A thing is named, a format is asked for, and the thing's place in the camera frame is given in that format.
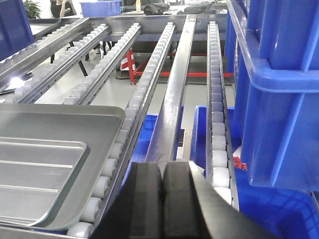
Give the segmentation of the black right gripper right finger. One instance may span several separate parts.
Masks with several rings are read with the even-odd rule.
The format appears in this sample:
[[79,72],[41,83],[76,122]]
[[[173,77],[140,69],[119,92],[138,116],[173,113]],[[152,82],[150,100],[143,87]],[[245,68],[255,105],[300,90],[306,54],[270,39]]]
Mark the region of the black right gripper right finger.
[[189,162],[169,162],[163,175],[163,238],[275,239],[230,206]]

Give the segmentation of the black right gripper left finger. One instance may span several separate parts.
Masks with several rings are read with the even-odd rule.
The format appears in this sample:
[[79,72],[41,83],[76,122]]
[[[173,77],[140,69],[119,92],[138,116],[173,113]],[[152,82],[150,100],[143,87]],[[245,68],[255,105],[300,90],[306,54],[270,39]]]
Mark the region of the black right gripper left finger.
[[133,162],[113,204],[92,239],[159,239],[161,175],[156,163]]

